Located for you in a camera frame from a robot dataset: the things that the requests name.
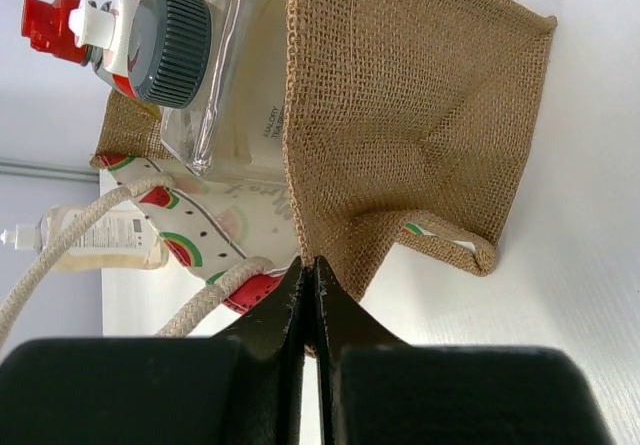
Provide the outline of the burlap watermelon canvas bag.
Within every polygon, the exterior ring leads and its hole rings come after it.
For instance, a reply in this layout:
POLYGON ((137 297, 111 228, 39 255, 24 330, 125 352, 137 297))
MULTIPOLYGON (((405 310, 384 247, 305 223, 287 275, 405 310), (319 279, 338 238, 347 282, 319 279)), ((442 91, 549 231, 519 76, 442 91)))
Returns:
MULTIPOLYGON (((141 0, 69 16, 76 45, 114 52, 133 96, 141 0)), ((540 106, 554 17, 513 0, 286 0, 281 186, 196 176, 175 158, 97 157, 118 186, 49 245, 1 308, 8 335, 37 285, 98 219, 136 210, 200 282, 160 329, 245 313, 295 259, 330 264, 360 300, 400 243, 490 274, 540 106)))

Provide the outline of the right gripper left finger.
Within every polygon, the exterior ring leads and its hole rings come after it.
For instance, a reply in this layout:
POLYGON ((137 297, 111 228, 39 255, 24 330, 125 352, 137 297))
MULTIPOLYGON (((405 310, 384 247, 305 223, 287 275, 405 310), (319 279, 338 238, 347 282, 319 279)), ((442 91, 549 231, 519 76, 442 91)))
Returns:
POLYGON ((1 366, 5 444, 295 444, 306 272, 209 338, 39 339, 1 366))

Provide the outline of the grey cap clear bottle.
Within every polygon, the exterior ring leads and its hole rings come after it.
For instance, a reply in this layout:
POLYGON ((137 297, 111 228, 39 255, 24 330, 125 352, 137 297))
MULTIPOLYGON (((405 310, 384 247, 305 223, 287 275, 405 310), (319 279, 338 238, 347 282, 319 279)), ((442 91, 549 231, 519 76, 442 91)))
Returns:
POLYGON ((133 96, 110 96, 95 156, 175 158, 207 180, 283 185, 285 5, 141 0, 133 96))

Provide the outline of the red cap yellow bottle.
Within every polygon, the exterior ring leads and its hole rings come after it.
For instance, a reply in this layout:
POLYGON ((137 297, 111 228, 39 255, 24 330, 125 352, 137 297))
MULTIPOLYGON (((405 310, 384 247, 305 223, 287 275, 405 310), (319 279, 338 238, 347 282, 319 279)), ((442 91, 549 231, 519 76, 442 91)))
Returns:
POLYGON ((21 18, 21 36, 29 40, 32 49, 53 55, 81 66, 91 62, 92 47, 76 45, 74 32, 69 27, 72 10, 81 0, 24 0, 21 18))

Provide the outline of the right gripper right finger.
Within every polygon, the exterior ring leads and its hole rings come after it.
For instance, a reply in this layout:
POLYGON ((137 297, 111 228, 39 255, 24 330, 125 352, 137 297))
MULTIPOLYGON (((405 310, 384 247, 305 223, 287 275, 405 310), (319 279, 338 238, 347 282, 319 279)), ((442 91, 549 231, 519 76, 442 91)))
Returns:
POLYGON ((312 272, 327 444, 608 444, 581 370, 531 346, 412 346, 341 287, 312 272))

